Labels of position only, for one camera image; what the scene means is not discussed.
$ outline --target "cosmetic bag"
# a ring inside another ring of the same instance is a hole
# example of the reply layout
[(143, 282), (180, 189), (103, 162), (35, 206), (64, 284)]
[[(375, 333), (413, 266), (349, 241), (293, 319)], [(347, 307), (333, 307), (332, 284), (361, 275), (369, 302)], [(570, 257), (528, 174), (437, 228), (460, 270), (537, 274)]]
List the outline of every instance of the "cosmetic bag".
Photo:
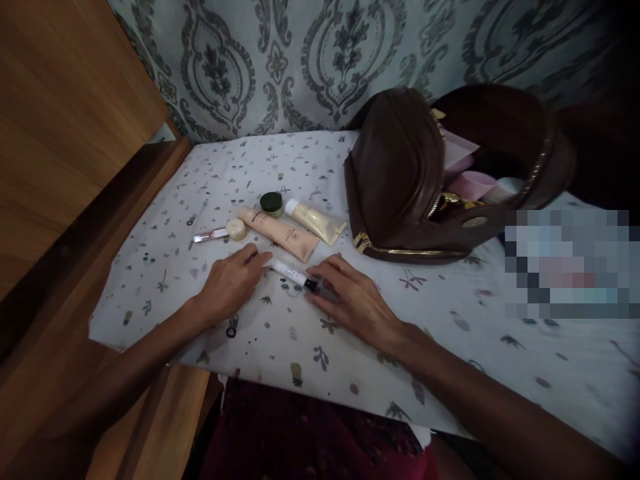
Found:
[[(504, 85), (458, 88), (432, 106), (415, 89), (372, 97), (347, 129), (360, 129), (344, 164), (349, 220), (358, 251), (398, 263), (450, 263), (500, 234), (507, 212), (540, 209), (566, 190), (575, 153), (553, 110)], [(452, 208), (444, 218), (445, 132), (480, 145), (472, 170), (524, 185), (505, 203)]]

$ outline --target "cream tube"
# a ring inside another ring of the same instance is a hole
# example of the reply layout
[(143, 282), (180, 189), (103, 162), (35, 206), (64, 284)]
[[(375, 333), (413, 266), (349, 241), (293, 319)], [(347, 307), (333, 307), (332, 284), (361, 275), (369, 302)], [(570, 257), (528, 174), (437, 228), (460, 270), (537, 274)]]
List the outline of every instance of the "cream tube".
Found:
[(312, 292), (315, 292), (318, 288), (318, 282), (309, 280), (302, 273), (298, 272), (298, 270), (288, 266), (286, 263), (278, 260), (277, 258), (271, 258), (271, 260), (265, 263), (265, 267), (276, 270), (276, 272), (278, 272), (280, 275), (288, 278), (301, 287), (308, 288)]
[(340, 238), (342, 230), (347, 226), (347, 222), (340, 222), (296, 199), (287, 202), (285, 213), (322, 238), (330, 247)]
[(311, 252), (320, 241), (302, 230), (249, 207), (238, 208), (237, 215), (248, 227), (262, 233), (303, 262), (309, 260)]

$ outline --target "gold button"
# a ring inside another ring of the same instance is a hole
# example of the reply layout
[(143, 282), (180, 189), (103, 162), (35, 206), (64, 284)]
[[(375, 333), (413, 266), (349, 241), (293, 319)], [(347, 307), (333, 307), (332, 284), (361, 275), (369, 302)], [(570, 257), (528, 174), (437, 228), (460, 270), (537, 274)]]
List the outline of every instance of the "gold button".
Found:
[(474, 217), (472, 219), (467, 220), (462, 224), (462, 228), (474, 228), (479, 227), (480, 225), (484, 225), (487, 222), (486, 217)]

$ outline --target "printed tablecloth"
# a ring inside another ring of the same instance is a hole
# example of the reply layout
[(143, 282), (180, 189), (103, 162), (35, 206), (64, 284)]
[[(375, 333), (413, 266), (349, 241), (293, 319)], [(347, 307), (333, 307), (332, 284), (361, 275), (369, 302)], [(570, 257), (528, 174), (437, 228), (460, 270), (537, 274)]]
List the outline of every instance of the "printed tablecloth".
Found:
[[(593, 321), (532, 325), (506, 318), (505, 256), (497, 239), (464, 261), (438, 267), (360, 255), (349, 227), (333, 248), (320, 242), (305, 265), (253, 230), (241, 242), (192, 244), (195, 233), (224, 227), (238, 206), (252, 207), (268, 191), (348, 221), (342, 164), (356, 138), (357, 132), (318, 131), (196, 146), (122, 245), (91, 317), (90, 338), (120, 351), (130, 347), (201, 290), (216, 259), (248, 242), (300, 271), (341, 252), (375, 280), (400, 318), (624, 456), (637, 380), (621, 352), (633, 350), (637, 330), (603, 333)], [(179, 361), (467, 434), (408, 372), (341, 329), (274, 271), (244, 308), (194, 340)]]

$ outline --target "green jar lid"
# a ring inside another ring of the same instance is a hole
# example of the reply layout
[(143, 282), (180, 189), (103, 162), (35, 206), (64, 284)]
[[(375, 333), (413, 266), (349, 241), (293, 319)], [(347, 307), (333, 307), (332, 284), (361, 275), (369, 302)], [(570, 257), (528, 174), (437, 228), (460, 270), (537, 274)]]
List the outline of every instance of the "green jar lid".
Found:
[(282, 195), (278, 192), (268, 192), (260, 197), (260, 206), (265, 212), (275, 212), (282, 208)]

